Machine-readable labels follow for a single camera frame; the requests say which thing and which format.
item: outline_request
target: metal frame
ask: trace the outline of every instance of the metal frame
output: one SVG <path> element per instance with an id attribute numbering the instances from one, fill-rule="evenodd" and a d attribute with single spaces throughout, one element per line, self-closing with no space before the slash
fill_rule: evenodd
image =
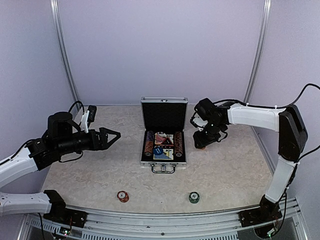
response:
<path id="1" fill-rule="evenodd" d="M 280 202 L 284 212 L 284 198 Z M 90 208 L 68 206 L 68 208 L 86 211 L 87 221 L 84 228 L 73 227 L 71 238 L 79 240 L 205 240 L 205 239 L 238 239 L 238 231 L 266 225 L 263 223 L 250 227 L 241 227 L 238 212 L 255 208 L 249 206 L 224 211 L 147 214 L 125 213 Z M 308 234 L 300 208 L 295 198 L 287 200 L 286 218 L 293 218 L 300 240 L 308 240 Z M 44 230 L 54 233 L 63 224 L 44 219 Z M 30 225 L 41 228 L 37 214 L 29 214 L 24 221 L 21 232 L 29 230 Z"/>
<path id="2" fill-rule="evenodd" d="M 22 224 L 20 226 L 20 231 L 17 237 L 17 240 L 25 240 L 28 237 L 28 233 L 30 230 L 30 216 L 27 214 L 24 214 L 23 216 L 23 220 L 22 220 Z"/>
<path id="3" fill-rule="evenodd" d="M 255 52 L 255 57 L 254 57 L 254 62 L 253 62 L 253 67 L 251 70 L 250 74 L 250 79 L 249 79 L 249 84 L 244 96 L 244 102 L 247 103 L 252 95 L 254 85 L 256 82 L 257 78 L 257 73 L 258 73 L 258 68 L 260 64 L 260 59 L 261 55 L 263 52 L 263 46 L 267 34 L 267 27 L 268 27 L 268 21 L 269 21 L 269 16 L 270 16 L 270 10 L 271 10 L 271 1 L 272 0 L 265 0 L 264 1 L 264 8 L 263 8 L 263 13 L 262 13 L 262 21 L 261 21 L 261 26 L 260 26 L 260 34 L 259 34 L 259 40 L 258 40 L 258 45 L 256 48 Z"/>
<path id="4" fill-rule="evenodd" d="M 52 16 L 53 16 L 53 22 L 56 30 L 56 35 L 58 38 L 59 49 L 60 49 L 68 85 L 71 91 L 73 101 L 74 102 L 79 101 L 78 91 L 74 82 L 74 78 L 71 73 L 71 68 L 70 68 L 67 50 L 65 46 L 64 35 L 63 35 L 60 14 L 59 14 L 58 0 L 50 0 L 50 3 L 51 3 L 50 5 L 51 5 Z M 77 108 L 77 111 L 80 110 L 79 104 L 76 105 L 76 108 Z"/>
<path id="5" fill-rule="evenodd" d="M 266 164 L 268 165 L 269 167 L 269 170 L 271 172 L 271 174 L 273 175 L 275 173 L 275 170 L 276 170 L 276 166 L 272 160 L 272 157 L 270 156 L 270 153 L 268 152 L 268 149 L 266 147 L 266 145 L 264 144 L 264 142 L 261 140 L 257 130 L 255 127 L 251 127 L 252 129 L 252 132 L 253 132 L 253 135 L 254 135 L 254 138 L 256 140 L 256 142 L 258 143 L 258 146 L 262 152 L 262 155 L 266 161 Z"/>

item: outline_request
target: robotic arm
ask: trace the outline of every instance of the robotic arm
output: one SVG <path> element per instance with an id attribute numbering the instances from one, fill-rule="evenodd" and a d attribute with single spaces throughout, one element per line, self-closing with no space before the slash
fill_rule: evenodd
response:
<path id="1" fill-rule="evenodd" d="M 193 135 L 197 149 L 226 138 L 227 125 L 230 124 L 265 128 L 279 133 L 278 163 L 272 181 L 260 201 L 260 207 L 239 213 L 242 226 L 247 227 L 282 217 L 279 201 L 295 177 L 308 133 L 295 105 L 279 109 L 277 106 L 255 107 L 237 102 L 227 101 L 215 105 L 205 98 L 194 107 L 195 113 L 190 122 L 198 128 Z"/>
<path id="2" fill-rule="evenodd" d="M 0 161 L 0 188 L 4 185 L 35 171 L 61 161 L 61 157 L 83 151 L 103 151 L 116 142 L 119 132 L 100 127 L 99 131 L 89 129 L 94 122 L 97 107 L 90 105 L 83 113 L 78 125 L 69 112 L 57 112 L 48 118 L 48 129 L 41 138 L 24 143 L 13 155 Z M 108 141 L 108 135 L 115 137 Z M 45 190 L 36 194 L 8 194 L 0 192 L 0 217 L 9 214 L 43 213 L 43 217 L 55 222 L 67 223 L 73 219 L 78 227 L 83 227 L 85 212 L 66 208 L 66 204 L 55 190 Z"/>

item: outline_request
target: black cable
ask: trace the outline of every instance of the black cable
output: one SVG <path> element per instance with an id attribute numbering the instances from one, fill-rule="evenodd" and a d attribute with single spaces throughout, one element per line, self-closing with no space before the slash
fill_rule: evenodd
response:
<path id="1" fill-rule="evenodd" d="M 45 239 L 45 232 L 44 232 L 44 223 L 42 222 L 42 216 L 41 216 L 40 213 L 38 213 L 38 214 L 39 214 L 39 217 L 40 217 L 42 238 L 43 238 L 43 240 L 46 240 Z"/>
<path id="2" fill-rule="evenodd" d="M 278 230 L 271 236 L 272 238 L 280 232 L 280 229 L 281 229 L 282 226 L 284 225 L 285 218 L 286 218 L 286 212 L 287 212 L 287 198 L 288 198 L 288 194 L 287 194 L 287 192 L 286 192 L 286 193 L 285 193 L 284 213 L 283 213 L 282 222 L 281 222 L 281 225 L 280 225 L 280 227 L 278 228 Z"/>
<path id="3" fill-rule="evenodd" d="M 71 105 L 71 107 L 69 108 L 68 113 L 71 112 L 71 110 L 74 108 L 74 106 L 75 106 L 76 104 L 80 104 L 80 106 L 82 107 L 82 113 L 84 114 L 84 113 L 85 113 L 85 107 L 84 107 L 84 105 L 83 105 L 83 103 L 82 103 L 81 101 L 75 101 L 75 102 Z"/>
<path id="4" fill-rule="evenodd" d="M 313 83 L 308 83 L 306 84 L 303 89 L 301 90 L 300 94 L 298 95 L 298 97 L 293 101 L 291 102 L 290 104 L 288 105 L 285 105 L 285 106 L 278 106 L 276 109 L 286 109 L 290 106 L 292 106 L 293 104 L 295 104 L 299 99 L 300 97 L 302 96 L 302 94 L 304 93 L 304 91 L 306 90 L 306 88 L 308 86 L 311 86 L 311 87 L 315 87 L 317 88 L 318 90 L 320 90 L 320 86 L 316 85 L 316 84 L 313 84 Z M 244 103 L 243 101 L 240 101 L 240 100 L 237 100 L 237 99 L 224 99 L 224 100 L 219 100 L 219 101 L 216 101 L 214 102 L 213 104 L 218 104 L 218 103 L 222 103 L 222 102 L 234 102 L 234 103 L 238 103 L 238 104 L 241 104 L 243 106 L 248 106 L 248 107 L 253 107 L 253 108 L 262 108 L 262 109 L 275 109 L 274 106 L 260 106 L 260 105 L 250 105 L 250 104 L 246 104 Z"/>
<path id="5" fill-rule="evenodd" d="M 222 133 L 224 133 L 224 137 L 221 138 L 220 140 L 217 140 L 218 143 L 220 143 L 222 140 L 226 139 L 228 137 L 228 133 L 226 131 L 221 131 Z"/>
<path id="6" fill-rule="evenodd" d="M 309 154 L 312 154 L 313 152 L 317 151 L 318 149 L 320 149 L 320 145 L 317 146 L 315 149 L 313 149 L 313 150 L 311 150 L 311 151 L 308 151 L 307 153 L 305 153 L 305 154 L 303 154 L 301 157 L 299 157 L 298 162 L 299 162 L 302 158 L 304 158 L 305 156 L 307 156 L 307 155 L 309 155 Z"/>
<path id="7" fill-rule="evenodd" d="M 21 145 L 21 147 L 19 147 L 19 149 L 15 152 L 15 154 L 13 154 L 10 159 L 13 159 L 15 156 L 18 155 L 18 153 L 21 151 L 21 149 L 29 142 L 33 141 L 34 139 L 29 139 L 28 141 L 26 141 L 24 144 Z"/>
<path id="8" fill-rule="evenodd" d="M 58 162 L 64 164 L 64 163 L 67 163 L 67 162 L 76 161 L 76 160 L 79 160 L 80 158 L 82 158 L 83 155 L 84 155 L 84 152 L 82 151 L 82 152 L 81 152 L 81 156 L 79 156 L 79 157 L 77 157 L 77 158 L 75 158 L 75 159 L 70 159 L 70 160 L 66 160 L 66 161 L 61 161 L 61 160 L 59 160 Z"/>

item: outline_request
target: wire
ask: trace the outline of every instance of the wire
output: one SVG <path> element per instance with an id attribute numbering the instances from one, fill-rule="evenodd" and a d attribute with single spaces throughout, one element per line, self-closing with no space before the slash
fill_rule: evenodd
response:
<path id="1" fill-rule="evenodd" d="M 84 155 L 84 152 L 82 151 L 82 152 L 81 152 L 81 156 L 79 156 L 79 157 L 77 157 L 77 158 L 75 158 L 75 159 L 70 159 L 70 160 L 66 160 L 66 161 L 61 161 L 61 160 L 59 160 L 58 162 L 64 164 L 64 163 L 67 163 L 67 162 L 76 161 L 76 160 L 79 160 L 80 158 L 82 158 L 83 155 Z"/>
<path id="2" fill-rule="evenodd" d="M 281 221 L 281 225 L 280 225 L 280 227 L 279 227 L 279 228 L 278 228 L 278 230 L 277 230 L 277 231 L 276 231 L 276 232 L 271 236 L 272 238 L 280 232 L 280 229 L 281 229 L 281 228 L 282 228 L 282 226 L 284 225 L 285 218 L 286 218 L 286 212 L 287 212 L 287 198 L 288 198 L 288 195 L 287 195 L 287 192 L 285 192 L 283 218 L 282 218 L 282 221 Z"/>
<path id="3" fill-rule="evenodd" d="M 81 101 L 75 101 L 75 102 L 71 105 L 71 107 L 69 108 L 68 113 L 71 112 L 71 110 L 74 108 L 74 106 L 75 106 L 76 104 L 80 104 L 80 106 L 82 107 L 82 113 L 84 114 L 84 113 L 85 113 L 85 107 L 84 107 L 84 105 L 83 105 L 83 103 L 82 103 Z"/>
<path id="4" fill-rule="evenodd" d="M 72 232 L 72 216 L 70 218 L 70 232 L 69 232 L 69 236 L 71 235 L 71 232 Z"/>
<path id="5" fill-rule="evenodd" d="M 298 162 L 299 162 L 302 158 L 304 158 L 305 156 L 307 156 L 307 155 L 309 155 L 309 154 L 312 154 L 313 152 L 317 151 L 318 149 L 320 149 L 320 145 L 317 146 L 315 149 L 313 149 L 313 150 L 311 150 L 311 151 L 308 151 L 307 153 L 305 153 L 305 154 L 303 154 L 301 157 L 299 157 Z"/>
<path id="6" fill-rule="evenodd" d="M 278 228 L 278 226 L 279 226 L 279 218 L 276 216 L 276 217 L 275 217 L 275 220 L 276 220 L 276 222 L 275 222 L 275 227 Z"/>
<path id="7" fill-rule="evenodd" d="M 224 137 L 223 137 L 222 139 L 217 140 L 218 143 L 220 143 L 222 140 L 224 140 L 224 139 L 226 139 L 226 138 L 228 137 L 228 133 L 227 133 L 226 131 L 222 131 L 222 130 L 221 130 L 221 132 L 224 133 L 225 135 L 224 135 Z"/>
<path id="8" fill-rule="evenodd" d="M 40 214 L 40 213 L 38 213 L 38 214 L 39 214 L 39 217 L 40 217 L 40 223 L 41 223 L 42 239 L 43 239 L 43 240 L 46 240 L 46 239 L 45 239 L 45 232 L 44 232 L 44 223 L 42 222 L 42 216 L 41 216 L 41 214 Z"/>
<path id="9" fill-rule="evenodd" d="M 13 154 L 10 159 L 13 159 L 15 156 L 18 155 L 18 153 L 21 151 L 21 149 L 28 144 L 29 142 L 33 141 L 34 139 L 29 139 L 28 141 L 26 141 L 24 144 L 21 145 L 21 147 L 19 147 L 19 149 L 15 152 L 15 154 Z"/>
<path id="10" fill-rule="evenodd" d="M 300 97 L 302 96 L 302 94 L 304 93 L 304 91 L 306 90 L 307 87 L 315 87 L 317 88 L 318 90 L 320 90 L 320 86 L 314 84 L 314 83 L 308 83 L 306 84 L 303 89 L 301 90 L 300 94 L 296 97 L 296 99 L 291 102 L 290 104 L 288 105 L 285 105 L 285 106 L 278 106 L 276 109 L 286 109 L 288 107 L 291 107 L 293 104 L 295 104 L 299 99 Z M 219 101 L 216 101 L 214 102 L 213 104 L 218 104 L 218 103 L 222 103 L 222 102 L 234 102 L 234 103 L 238 103 L 238 104 L 241 104 L 243 106 L 248 106 L 248 107 L 253 107 L 253 108 L 261 108 L 261 109 L 275 109 L 274 106 L 260 106 L 260 105 L 250 105 L 250 104 L 246 104 L 244 103 L 243 101 L 240 101 L 240 100 L 237 100 L 237 99 L 224 99 L 224 100 L 219 100 Z"/>
<path id="11" fill-rule="evenodd" d="M 51 236 L 53 237 L 53 240 L 57 239 L 57 231 L 54 229 L 54 233 L 50 232 Z"/>

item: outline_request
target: marble table surface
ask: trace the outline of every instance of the marble table surface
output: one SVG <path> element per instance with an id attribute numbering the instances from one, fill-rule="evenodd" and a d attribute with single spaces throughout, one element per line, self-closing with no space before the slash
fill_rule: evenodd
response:
<path id="1" fill-rule="evenodd" d="M 85 151 L 80 160 L 55 162 L 42 190 L 56 190 L 68 205 L 129 213 L 199 213 L 258 204 L 271 173 L 251 128 L 229 125 L 225 140 L 195 149 L 196 129 L 189 123 L 193 112 L 189 105 L 187 166 L 177 167 L 174 174 L 155 174 L 140 165 L 145 132 L 141 107 L 98 106 L 90 128 L 115 130 L 121 138 L 108 150 Z M 119 191 L 129 194 L 128 202 L 117 199 Z M 189 202 L 193 191 L 200 195 L 196 204 Z"/>

